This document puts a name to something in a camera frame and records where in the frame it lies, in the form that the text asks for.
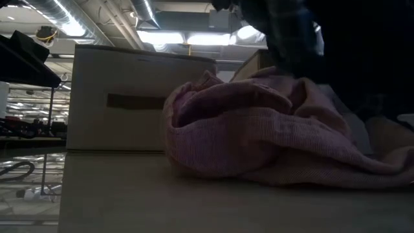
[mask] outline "table surface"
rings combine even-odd
[[[177,177],[161,155],[69,153],[59,232],[414,232],[413,192]]]

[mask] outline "pipe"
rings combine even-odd
[[[149,0],[131,0],[136,16],[141,21],[145,21],[156,28],[160,28],[155,20],[155,11]]]
[[[140,47],[140,49],[145,50],[145,46],[142,43],[141,39],[138,36],[138,33],[136,33],[136,30],[132,30],[129,26],[129,22],[125,19],[124,15],[119,11],[118,6],[112,1],[112,0],[106,0],[106,2],[109,4],[109,7],[115,12],[115,15],[118,17],[118,19],[121,21],[121,23],[124,25],[124,27],[127,29],[129,34],[134,39],[135,43]]]
[[[104,0],[98,0],[100,6],[102,7],[102,10],[109,16],[109,19],[115,24],[117,29],[121,32],[121,34],[124,36],[124,38],[128,41],[128,43],[132,46],[134,49],[139,49],[138,44],[136,44],[132,39],[131,36],[125,31],[125,29],[119,24],[118,20],[115,19],[114,15],[108,8],[108,6],[105,4]]]
[[[94,38],[93,41],[75,40],[77,43],[113,46],[112,42],[74,0],[24,0],[24,2],[66,35]]]

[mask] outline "ceiling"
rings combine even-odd
[[[74,2],[80,6],[115,47],[132,49],[130,43],[128,43],[120,30],[110,20],[109,16],[100,9],[98,0],[74,0]],[[129,0],[114,0],[114,2],[128,20],[129,26],[135,30],[136,20],[130,16],[130,13],[133,11],[131,2]],[[161,12],[172,12],[177,16],[183,16],[186,12],[209,14],[210,10],[213,10],[209,1],[206,0],[155,0],[153,1],[153,6],[157,14]],[[45,19],[36,10],[23,7],[3,7],[0,9],[0,34],[3,36],[10,37],[13,31],[18,30],[34,37],[36,30],[40,26],[45,25],[54,27],[49,20]],[[68,37],[63,32],[59,32],[57,38],[54,40],[53,46],[49,47],[53,57],[48,58],[45,64],[66,81],[63,83],[65,87],[60,87],[55,90],[55,107],[52,108],[54,117],[67,118],[73,63],[72,57],[60,58],[58,55],[73,55],[75,44],[76,42],[71,37]],[[176,54],[189,54],[188,46],[171,44],[169,47]],[[219,62],[219,71],[223,71],[221,76],[225,76],[224,79],[228,80],[234,71],[245,60],[249,59],[257,49],[258,47],[255,46],[193,45],[191,46],[191,55],[217,60]],[[8,104],[9,115],[15,115],[17,117],[23,115],[29,120],[32,118],[46,118],[47,114],[44,114],[44,112],[49,111],[50,92],[50,89],[43,87],[11,83]],[[17,106],[18,103],[24,104],[24,107]]]

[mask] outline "pink cloth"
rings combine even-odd
[[[235,83],[206,73],[198,83],[171,94],[164,120],[170,161],[200,177],[344,188],[414,181],[412,147],[363,155],[351,142],[345,120],[315,83],[283,76],[276,68]]]

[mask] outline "ventilation duct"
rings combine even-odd
[[[24,2],[66,35],[94,38],[88,42],[75,40],[77,43],[113,46],[112,42],[73,0],[24,0]]]
[[[155,11],[149,0],[131,0],[131,2],[139,20],[145,21],[158,29],[160,28],[157,20],[155,20]]]

